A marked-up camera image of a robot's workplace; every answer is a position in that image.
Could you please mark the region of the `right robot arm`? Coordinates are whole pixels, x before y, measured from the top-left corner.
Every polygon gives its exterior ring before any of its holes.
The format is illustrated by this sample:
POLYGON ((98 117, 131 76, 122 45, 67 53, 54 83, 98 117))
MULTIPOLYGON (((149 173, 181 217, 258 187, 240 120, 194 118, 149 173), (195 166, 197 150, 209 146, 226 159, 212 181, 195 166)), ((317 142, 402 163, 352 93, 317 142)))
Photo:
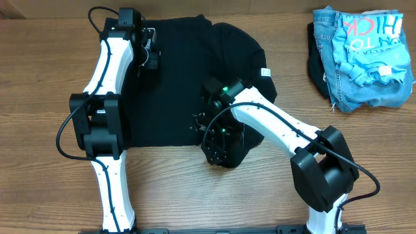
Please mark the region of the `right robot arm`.
POLYGON ((297 120, 241 80, 224 84, 210 78, 201 92, 210 111, 194 121, 203 132, 201 149, 207 162, 237 167, 250 150, 244 128, 252 128, 288 156, 294 187, 308 206, 305 224, 240 229, 240 233, 366 233, 364 225, 341 220, 340 206, 359 173, 340 131, 332 126, 320 130, 297 120))

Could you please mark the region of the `black t-shirt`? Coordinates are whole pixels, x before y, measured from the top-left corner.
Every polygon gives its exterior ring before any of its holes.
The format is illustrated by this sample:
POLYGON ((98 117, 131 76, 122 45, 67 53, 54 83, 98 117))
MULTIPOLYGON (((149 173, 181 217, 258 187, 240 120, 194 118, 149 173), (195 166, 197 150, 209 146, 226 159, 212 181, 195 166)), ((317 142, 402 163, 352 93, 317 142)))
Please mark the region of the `black t-shirt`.
MULTIPOLYGON (((159 70, 129 78, 122 91, 133 147, 200 145, 192 115, 210 111, 202 98, 202 85, 210 78, 226 85, 241 80, 269 101, 276 99, 272 78, 261 73, 265 52, 243 30, 202 15, 150 20, 148 26, 157 33, 159 70)), ((258 132, 244 128, 250 149, 262 141, 258 132)))

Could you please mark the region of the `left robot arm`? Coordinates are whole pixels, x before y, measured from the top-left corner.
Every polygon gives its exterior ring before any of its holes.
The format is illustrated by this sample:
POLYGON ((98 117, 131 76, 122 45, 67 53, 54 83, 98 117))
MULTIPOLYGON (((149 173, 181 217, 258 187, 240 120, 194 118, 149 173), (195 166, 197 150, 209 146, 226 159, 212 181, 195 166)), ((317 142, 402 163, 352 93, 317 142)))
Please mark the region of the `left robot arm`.
POLYGON ((156 30, 134 8, 121 8, 98 31, 100 55, 94 74, 80 94, 69 101, 82 158, 94 168, 103 207, 100 233, 137 233, 136 215, 129 199, 126 161, 131 131, 122 104, 129 78, 159 70, 161 53, 154 48, 156 30))

